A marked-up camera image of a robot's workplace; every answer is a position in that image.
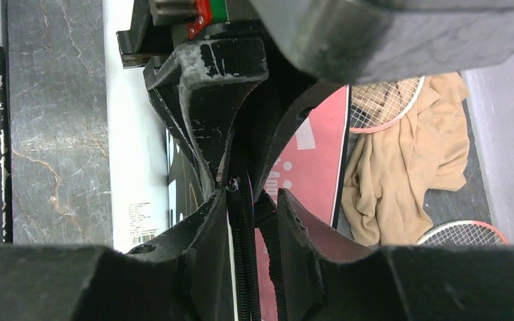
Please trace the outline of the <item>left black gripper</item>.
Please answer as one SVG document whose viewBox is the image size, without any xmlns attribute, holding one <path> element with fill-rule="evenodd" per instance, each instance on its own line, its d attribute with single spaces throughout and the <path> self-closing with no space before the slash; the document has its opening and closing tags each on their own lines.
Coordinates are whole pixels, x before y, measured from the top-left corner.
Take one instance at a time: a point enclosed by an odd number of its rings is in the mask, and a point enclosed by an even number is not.
<svg viewBox="0 0 514 321">
<path fill-rule="evenodd" d="M 514 1 L 134 1 L 116 36 L 133 68 L 184 42 L 245 35 L 276 45 L 265 46 L 268 78 L 242 104 L 234 135 L 234 166 L 257 199 L 296 130 L 341 84 L 510 58 Z"/>
</svg>

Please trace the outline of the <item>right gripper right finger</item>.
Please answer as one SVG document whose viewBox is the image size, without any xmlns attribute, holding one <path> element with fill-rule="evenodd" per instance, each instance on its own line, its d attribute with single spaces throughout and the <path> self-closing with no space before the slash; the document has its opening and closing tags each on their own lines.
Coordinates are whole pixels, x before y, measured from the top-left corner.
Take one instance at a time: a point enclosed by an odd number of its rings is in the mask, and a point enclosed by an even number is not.
<svg viewBox="0 0 514 321">
<path fill-rule="evenodd" d="M 514 320 L 514 246 L 364 247 L 278 193 L 288 320 Z"/>
</svg>

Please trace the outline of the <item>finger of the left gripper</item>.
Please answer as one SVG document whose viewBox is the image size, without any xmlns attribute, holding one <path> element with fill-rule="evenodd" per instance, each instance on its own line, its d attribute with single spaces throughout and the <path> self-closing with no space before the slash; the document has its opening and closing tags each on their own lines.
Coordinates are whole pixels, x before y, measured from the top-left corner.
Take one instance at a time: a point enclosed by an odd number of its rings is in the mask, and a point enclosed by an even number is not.
<svg viewBox="0 0 514 321">
<path fill-rule="evenodd" d="M 223 186 L 236 114 L 268 78 L 262 39 L 182 43 L 167 58 L 151 58 L 143 77 L 152 105 L 194 165 L 202 190 Z"/>
</svg>

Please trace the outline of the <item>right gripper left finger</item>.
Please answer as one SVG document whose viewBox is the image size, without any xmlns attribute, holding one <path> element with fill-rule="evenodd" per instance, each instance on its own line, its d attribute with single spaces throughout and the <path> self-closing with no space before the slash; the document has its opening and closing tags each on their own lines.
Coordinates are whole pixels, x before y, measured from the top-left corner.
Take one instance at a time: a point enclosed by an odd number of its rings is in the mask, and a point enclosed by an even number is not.
<svg viewBox="0 0 514 321">
<path fill-rule="evenodd" d="M 123 254 L 0 245 L 0 320 L 225 320 L 226 194 Z"/>
</svg>

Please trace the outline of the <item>white shuttlecock tube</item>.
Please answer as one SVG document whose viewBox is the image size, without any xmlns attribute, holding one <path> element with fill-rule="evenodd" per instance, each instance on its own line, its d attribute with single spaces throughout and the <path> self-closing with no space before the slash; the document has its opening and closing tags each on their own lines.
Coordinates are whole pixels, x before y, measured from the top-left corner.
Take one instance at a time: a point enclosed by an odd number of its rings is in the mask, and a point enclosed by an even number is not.
<svg viewBox="0 0 514 321">
<path fill-rule="evenodd" d="M 142 68 L 123 67 L 116 37 L 130 27 L 132 8 L 103 3 L 113 247 L 123 253 L 170 226 L 165 129 Z"/>
</svg>

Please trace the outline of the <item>black SPORT racket bag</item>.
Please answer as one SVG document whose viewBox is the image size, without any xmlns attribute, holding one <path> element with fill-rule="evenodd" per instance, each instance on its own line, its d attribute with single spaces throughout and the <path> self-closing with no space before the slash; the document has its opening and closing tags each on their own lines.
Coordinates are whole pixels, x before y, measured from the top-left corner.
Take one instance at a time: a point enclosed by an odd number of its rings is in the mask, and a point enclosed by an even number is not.
<svg viewBox="0 0 514 321">
<path fill-rule="evenodd" d="M 227 308 L 225 320 L 267 320 L 262 312 L 274 313 L 277 320 L 287 320 L 286 296 L 284 291 L 282 264 L 280 254 L 280 241 L 278 232 L 277 209 L 270 195 L 266 191 L 258 193 L 256 190 L 263 187 L 265 176 L 271 172 L 277 158 L 290 141 L 290 135 L 275 132 L 264 143 L 256 146 L 263 150 L 263 160 L 256 156 L 244 156 L 244 160 L 254 161 L 257 165 L 264 165 L 259 173 L 259 179 L 253 181 L 246 169 L 239 164 L 234 167 L 234 174 L 230 181 L 218 193 L 218 207 L 214 202 L 200 203 L 194 213 L 196 218 L 205 219 L 206 210 L 210 212 L 210 230 L 202 236 L 202 241 L 213 242 L 217 240 L 223 244 L 226 240 L 225 222 L 230 222 L 232 237 L 228 251 L 234 261 L 236 297 L 238 309 L 233 311 Z M 259 229 L 269 255 L 269 276 L 274 286 L 274 303 L 266 305 L 260 299 L 258 285 L 258 256 L 260 250 L 255 244 L 255 229 Z M 182 316 L 176 313 L 168 316 L 169 320 L 220 320 L 218 315 L 220 306 L 224 303 L 213 288 L 223 289 L 222 280 L 209 274 L 210 268 L 217 263 L 224 263 L 225 258 L 212 253 L 217 246 L 210 244 L 209 249 L 194 248 L 188 251 L 190 260 L 202 260 L 201 281 L 192 280 L 182 297 L 185 311 Z"/>
</svg>

